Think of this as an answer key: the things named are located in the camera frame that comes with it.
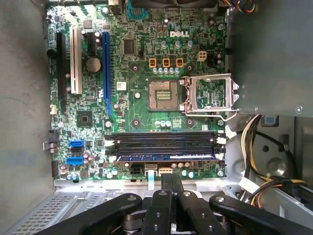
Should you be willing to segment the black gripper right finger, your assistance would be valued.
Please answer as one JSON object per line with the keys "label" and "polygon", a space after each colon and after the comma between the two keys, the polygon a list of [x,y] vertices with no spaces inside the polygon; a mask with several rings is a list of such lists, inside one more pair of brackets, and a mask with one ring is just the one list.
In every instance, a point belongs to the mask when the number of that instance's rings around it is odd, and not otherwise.
{"label": "black gripper right finger", "polygon": [[172,175],[172,185],[181,208],[198,235],[226,234],[214,212],[260,235],[311,235],[313,233],[310,228],[251,206],[224,193],[211,196],[208,205],[205,206],[195,193],[184,190],[177,174]]}

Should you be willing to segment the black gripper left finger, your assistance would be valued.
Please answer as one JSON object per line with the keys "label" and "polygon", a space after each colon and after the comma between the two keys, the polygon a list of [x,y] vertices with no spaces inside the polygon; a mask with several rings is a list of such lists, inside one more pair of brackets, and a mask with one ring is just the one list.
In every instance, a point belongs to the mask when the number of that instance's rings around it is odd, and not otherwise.
{"label": "black gripper left finger", "polygon": [[142,199],[125,193],[39,231],[40,235],[169,235],[172,175],[161,176],[161,189]]}

